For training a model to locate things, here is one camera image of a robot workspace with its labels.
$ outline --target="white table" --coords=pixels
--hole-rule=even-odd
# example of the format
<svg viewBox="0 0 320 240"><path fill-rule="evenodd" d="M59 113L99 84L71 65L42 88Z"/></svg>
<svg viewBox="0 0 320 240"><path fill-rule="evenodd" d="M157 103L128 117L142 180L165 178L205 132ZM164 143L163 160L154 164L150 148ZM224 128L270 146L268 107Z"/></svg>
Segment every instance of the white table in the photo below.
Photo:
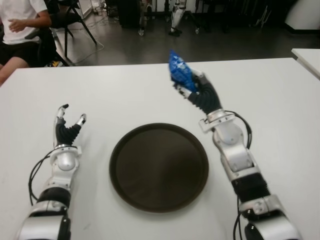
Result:
<svg viewBox="0 0 320 240"><path fill-rule="evenodd" d="M302 66L320 79L320 49L293 48L291 52Z"/></svg>
<svg viewBox="0 0 320 240"><path fill-rule="evenodd" d="M251 145L264 178L305 240L320 239L320 82L293 58L194 62L214 84L223 107L253 130ZM30 209L27 182L52 149L56 110L70 104L73 124L87 113L75 145L83 155L70 207L73 240L231 240L236 196L204 114L172 88L167 64L17 70L0 88L0 233L7 240ZM115 193L109 159L130 130L170 123L194 134L209 158L208 182L186 208L168 214L133 209ZM39 194L51 167L34 179Z"/></svg>

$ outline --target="brown tray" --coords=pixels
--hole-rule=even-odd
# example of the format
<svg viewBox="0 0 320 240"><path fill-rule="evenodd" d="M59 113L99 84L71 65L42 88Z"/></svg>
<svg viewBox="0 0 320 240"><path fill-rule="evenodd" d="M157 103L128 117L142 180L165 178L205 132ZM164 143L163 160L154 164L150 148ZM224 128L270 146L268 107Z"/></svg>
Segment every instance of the brown tray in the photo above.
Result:
<svg viewBox="0 0 320 240"><path fill-rule="evenodd" d="M206 152L185 129L165 123L126 134L111 155L109 173L120 197L134 208L166 213L190 204L209 172Z"/></svg>

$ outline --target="black shorts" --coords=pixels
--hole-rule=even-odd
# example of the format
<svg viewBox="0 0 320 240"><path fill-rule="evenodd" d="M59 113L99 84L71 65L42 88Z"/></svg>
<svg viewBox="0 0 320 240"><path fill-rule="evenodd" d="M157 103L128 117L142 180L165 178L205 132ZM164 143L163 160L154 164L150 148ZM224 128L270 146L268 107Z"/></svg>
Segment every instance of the black shorts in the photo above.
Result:
<svg viewBox="0 0 320 240"><path fill-rule="evenodd" d="M36 42L24 42L8 45L0 42L0 64L5 65L12 57L18 57L26 61L30 68L37 67L39 44Z"/></svg>

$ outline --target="white t-shirt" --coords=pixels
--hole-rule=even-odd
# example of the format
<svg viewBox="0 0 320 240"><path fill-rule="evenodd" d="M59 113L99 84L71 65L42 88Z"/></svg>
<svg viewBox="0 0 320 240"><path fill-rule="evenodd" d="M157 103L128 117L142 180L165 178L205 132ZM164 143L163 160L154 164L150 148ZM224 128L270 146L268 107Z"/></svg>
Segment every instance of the white t-shirt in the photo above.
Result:
<svg viewBox="0 0 320 240"><path fill-rule="evenodd" d="M26 27L23 31L12 32L9 29L10 19L35 19L37 14L47 10L44 0L0 0L0 18L4 26L3 43L8 45L21 44L25 42L37 42L38 37L27 40L25 37L36 29Z"/></svg>

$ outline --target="black cable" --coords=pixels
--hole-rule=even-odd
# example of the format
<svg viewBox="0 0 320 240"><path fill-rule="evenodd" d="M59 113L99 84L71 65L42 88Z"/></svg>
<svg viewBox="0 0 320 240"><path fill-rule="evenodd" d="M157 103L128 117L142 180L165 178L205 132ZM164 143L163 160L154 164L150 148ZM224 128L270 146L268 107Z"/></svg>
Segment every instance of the black cable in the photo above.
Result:
<svg viewBox="0 0 320 240"><path fill-rule="evenodd" d="M252 142L252 130L251 130L251 127L250 127L249 123L242 116L240 116L238 113L236 113L235 111L229 111L228 110L226 112L233 113L237 118L239 118L239 119L241 119L243 121L243 123L245 125L245 128L246 128L247 135L248 135L246 148L250 149L251 142Z"/></svg>
<svg viewBox="0 0 320 240"><path fill-rule="evenodd" d="M236 220L235 220L234 226L233 226L233 240L236 240L236 229L237 229L237 225L240 220L240 216L241 216L241 212L238 212L238 216L236 217Z"/></svg>
<svg viewBox="0 0 320 240"><path fill-rule="evenodd" d="M238 213L240 213L239 211L239 203L240 203L240 199L239 197L236 198L236 206L237 206L237 211ZM239 221L238 221L238 224L239 224L239 236L240 236L240 240L242 240L242 232L241 232L241 223L240 223L240 218L239 218Z"/></svg>
<svg viewBox="0 0 320 240"><path fill-rule="evenodd" d="M247 142L246 142L246 148L247 149L250 149L250 146L251 146L251 142L252 142L252 130L251 130L251 127L249 125L249 123L242 117L240 116L238 113L236 113L235 111L226 111L226 112L229 112L229 113L233 113L237 118L241 119L245 125L245 128L246 128L246 132L247 132L247 136L248 136L248 139L247 139ZM238 216L234 222L234 227L233 227L233 240L236 240L236 228L237 228L237 225L239 225L239 236L240 236L240 240L243 240L242 239L242 233L241 233L241 221L240 221L240 216L241 216L241 212L239 212L239 203L240 203L240 200L239 200L239 197L237 197L236 199L236 208L237 208L237 212L238 212Z"/></svg>
<svg viewBox="0 0 320 240"><path fill-rule="evenodd" d="M30 175L29 175L29 182L28 182L28 190L29 190L29 198L30 198L30 203L31 203L31 206L34 205L33 203L33 199L35 199L36 201L38 200L38 198L35 196L33 190L32 190L32 182L37 174L37 172L39 171L41 165L43 164L44 160L48 159L50 157L50 154L55 151L55 150L58 150L58 149L63 149L64 146L62 147L58 147L56 149L53 149L51 150L50 152L48 152L44 158L42 158L40 161L38 161L36 163L36 165L33 167L32 171L30 172Z"/></svg>

